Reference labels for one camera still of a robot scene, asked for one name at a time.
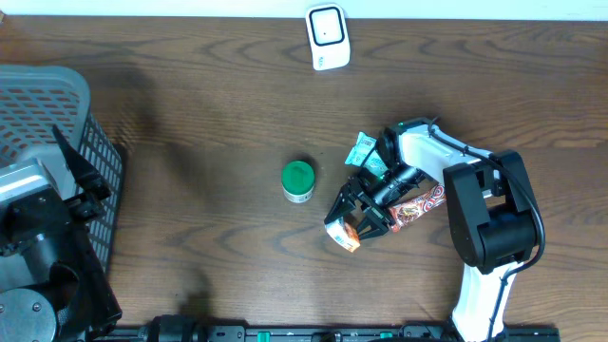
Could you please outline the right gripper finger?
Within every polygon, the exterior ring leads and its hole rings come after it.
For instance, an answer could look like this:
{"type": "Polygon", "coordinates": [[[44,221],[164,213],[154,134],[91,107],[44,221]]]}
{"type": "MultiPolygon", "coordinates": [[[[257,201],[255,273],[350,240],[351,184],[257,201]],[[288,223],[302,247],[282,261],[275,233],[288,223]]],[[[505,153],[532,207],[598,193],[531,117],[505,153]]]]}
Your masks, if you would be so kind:
{"type": "Polygon", "coordinates": [[[324,218],[324,223],[328,225],[352,212],[356,208],[356,202],[360,200],[362,193],[363,190],[359,179],[349,178],[341,186],[330,212],[324,218]]]}
{"type": "Polygon", "coordinates": [[[386,211],[367,208],[364,215],[356,226],[356,232],[360,239],[378,238],[389,231],[390,215],[386,211]]]}

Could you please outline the light blue wipes packet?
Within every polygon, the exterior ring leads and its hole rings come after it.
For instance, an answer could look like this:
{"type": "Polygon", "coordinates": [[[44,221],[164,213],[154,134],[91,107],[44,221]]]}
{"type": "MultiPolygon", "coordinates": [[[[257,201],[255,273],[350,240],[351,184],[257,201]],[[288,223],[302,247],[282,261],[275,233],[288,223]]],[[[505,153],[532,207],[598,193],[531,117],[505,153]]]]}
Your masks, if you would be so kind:
{"type": "Polygon", "coordinates": [[[388,171],[386,164],[376,150],[377,140],[364,132],[359,132],[355,145],[345,160],[346,165],[367,169],[374,176],[382,178],[388,171]]]}

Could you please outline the red Top chocolate bar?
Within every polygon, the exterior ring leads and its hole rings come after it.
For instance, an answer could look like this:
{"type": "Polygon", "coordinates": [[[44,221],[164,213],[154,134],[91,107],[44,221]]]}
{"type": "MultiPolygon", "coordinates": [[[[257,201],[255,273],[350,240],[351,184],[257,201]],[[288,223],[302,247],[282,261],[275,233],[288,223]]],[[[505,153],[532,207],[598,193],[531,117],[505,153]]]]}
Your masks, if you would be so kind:
{"type": "Polygon", "coordinates": [[[394,220],[394,223],[390,227],[391,231],[393,233],[399,232],[423,214],[443,204],[445,201],[445,187],[437,184],[422,195],[392,206],[389,209],[394,220]]]}

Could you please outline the small orange snack box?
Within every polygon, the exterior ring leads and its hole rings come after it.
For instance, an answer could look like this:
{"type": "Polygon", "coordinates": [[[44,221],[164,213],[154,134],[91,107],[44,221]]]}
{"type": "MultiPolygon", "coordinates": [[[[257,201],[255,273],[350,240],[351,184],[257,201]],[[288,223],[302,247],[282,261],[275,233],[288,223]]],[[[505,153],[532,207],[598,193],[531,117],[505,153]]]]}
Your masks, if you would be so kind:
{"type": "Polygon", "coordinates": [[[326,233],[342,248],[353,253],[360,247],[356,230],[342,218],[325,225],[326,233]]]}

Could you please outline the green lid jar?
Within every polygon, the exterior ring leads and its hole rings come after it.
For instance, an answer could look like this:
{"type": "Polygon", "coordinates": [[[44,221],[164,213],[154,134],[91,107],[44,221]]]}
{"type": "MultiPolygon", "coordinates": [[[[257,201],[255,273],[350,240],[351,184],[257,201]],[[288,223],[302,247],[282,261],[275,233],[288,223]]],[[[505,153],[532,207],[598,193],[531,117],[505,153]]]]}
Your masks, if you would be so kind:
{"type": "Polygon", "coordinates": [[[281,172],[281,185],[287,200],[293,203],[308,201],[314,191],[313,168],[305,161],[290,161],[281,172]]]}

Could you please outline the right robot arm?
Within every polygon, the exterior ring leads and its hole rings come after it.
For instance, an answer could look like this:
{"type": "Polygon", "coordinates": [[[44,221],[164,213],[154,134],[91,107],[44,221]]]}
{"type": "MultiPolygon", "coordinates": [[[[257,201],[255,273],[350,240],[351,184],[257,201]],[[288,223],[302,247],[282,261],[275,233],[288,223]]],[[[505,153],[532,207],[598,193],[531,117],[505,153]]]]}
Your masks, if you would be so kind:
{"type": "Polygon", "coordinates": [[[516,275],[540,260],[546,243],[519,153],[475,148],[421,118],[389,126],[378,138],[361,135],[347,162],[359,171],[341,187],[324,224],[349,251],[446,206],[451,240],[464,263],[461,289],[447,327],[430,328],[417,340],[540,338],[532,328],[504,325],[516,275]]]}

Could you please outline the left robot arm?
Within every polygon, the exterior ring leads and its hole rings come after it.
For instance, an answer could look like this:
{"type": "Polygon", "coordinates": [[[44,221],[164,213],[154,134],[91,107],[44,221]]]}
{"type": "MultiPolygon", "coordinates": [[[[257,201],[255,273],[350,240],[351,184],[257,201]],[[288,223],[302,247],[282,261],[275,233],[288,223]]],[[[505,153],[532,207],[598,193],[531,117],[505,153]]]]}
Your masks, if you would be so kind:
{"type": "Polygon", "coordinates": [[[37,158],[1,170],[1,256],[22,258],[1,272],[4,341],[92,341],[111,333],[122,310],[88,237],[111,194],[101,173],[58,127],[52,134],[82,193],[63,199],[37,158]]]}

